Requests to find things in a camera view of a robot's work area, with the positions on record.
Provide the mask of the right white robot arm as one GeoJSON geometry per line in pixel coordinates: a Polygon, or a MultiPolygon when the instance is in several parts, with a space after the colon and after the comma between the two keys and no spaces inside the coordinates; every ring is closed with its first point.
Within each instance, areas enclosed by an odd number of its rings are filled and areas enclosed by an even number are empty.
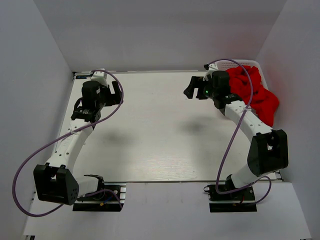
{"type": "Polygon", "coordinates": [[[245,104],[244,100],[231,91],[230,76],[226,71],[210,71],[206,76],[192,76],[184,90],[188,99],[213,100],[214,106],[236,124],[250,142],[246,164],[229,175],[218,194],[236,200],[244,189],[270,173],[285,169],[289,165],[288,137],[284,130],[274,130],[263,123],[245,104]]]}

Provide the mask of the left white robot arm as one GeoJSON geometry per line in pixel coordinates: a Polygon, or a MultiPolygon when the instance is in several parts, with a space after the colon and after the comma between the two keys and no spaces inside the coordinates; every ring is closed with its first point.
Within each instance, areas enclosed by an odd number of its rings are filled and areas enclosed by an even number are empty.
{"type": "Polygon", "coordinates": [[[90,194],[99,200],[105,196],[103,178],[94,174],[74,177],[73,169],[87,138],[95,129],[104,107],[120,105],[122,92],[116,81],[103,85],[96,80],[83,83],[81,97],[75,102],[68,127],[54,154],[33,170],[37,197],[41,201],[73,205],[90,194]]]}

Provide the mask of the white perforated plastic basket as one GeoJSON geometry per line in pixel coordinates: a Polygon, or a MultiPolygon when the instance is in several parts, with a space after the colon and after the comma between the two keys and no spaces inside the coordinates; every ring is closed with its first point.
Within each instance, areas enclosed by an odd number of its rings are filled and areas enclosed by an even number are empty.
{"type": "MultiPolygon", "coordinates": [[[[261,69],[260,64],[257,61],[255,61],[255,60],[247,60],[247,59],[236,59],[235,61],[238,62],[239,64],[243,65],[243,66],[256,67],[258,69],[258,71],[259,71],[260,76],[261,76],[261,84],[263,85],[263,87],[265,89],[268,89],[268,86],[267,86],[263,71],[261,69]]],[[[238,67],[238,65],[236,63],[234,63],[232,61],[229,61],[229,60],[218,60],[218,61],[215,62],[215,65],[217,66],[217,68],[219,70],[227,70],[227,69],[230,69],[230,68],[238,67]]]]}

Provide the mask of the blue label sticker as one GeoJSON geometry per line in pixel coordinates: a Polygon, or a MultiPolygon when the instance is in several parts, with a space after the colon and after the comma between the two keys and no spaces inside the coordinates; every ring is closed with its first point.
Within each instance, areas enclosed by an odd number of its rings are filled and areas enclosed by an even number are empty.
{"type": "Polygon", "coordinates": [[[92,75],[75,75],[75,79],[90,79],[92,75]]]}

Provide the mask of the crumpled red shirt in basket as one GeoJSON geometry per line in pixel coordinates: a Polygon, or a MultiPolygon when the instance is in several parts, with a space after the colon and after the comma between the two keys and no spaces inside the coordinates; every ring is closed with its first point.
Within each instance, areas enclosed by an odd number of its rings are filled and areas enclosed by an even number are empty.
{"type": "Polygon", "coordinates": [[[226,70],[229,74],[230,91],[238,95],[247,104],[251,96],[249,80],[252,81],[253,97],[250,106],[255,110],[259,119],[266,125],[274,125],[274,115],[280,104],[276,95],[264,88],[262,77],[257,67],[245,65],[226,70]]]}

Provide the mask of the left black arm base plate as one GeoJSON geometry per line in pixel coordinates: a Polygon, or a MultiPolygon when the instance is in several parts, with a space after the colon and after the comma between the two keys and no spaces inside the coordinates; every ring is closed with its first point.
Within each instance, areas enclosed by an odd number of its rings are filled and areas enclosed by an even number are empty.
{"type": "Polygon", "coordinates": [[[105,182],[104,189],[92,196],[82,196],[73,204],[73,212],[120,212],[125,203],[126,183],[105,182]]]}

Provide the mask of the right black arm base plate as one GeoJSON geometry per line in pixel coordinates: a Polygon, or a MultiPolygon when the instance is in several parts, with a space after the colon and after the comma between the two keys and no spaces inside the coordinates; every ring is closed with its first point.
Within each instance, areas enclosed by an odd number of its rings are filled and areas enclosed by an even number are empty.
{"type": "Polygon", "coordinates": [[[203,188],[208,194],[210,213],[253,213],[257,212],[256,198],[252,187],[230,194],[218,194],[216,185],[203,188]]]}

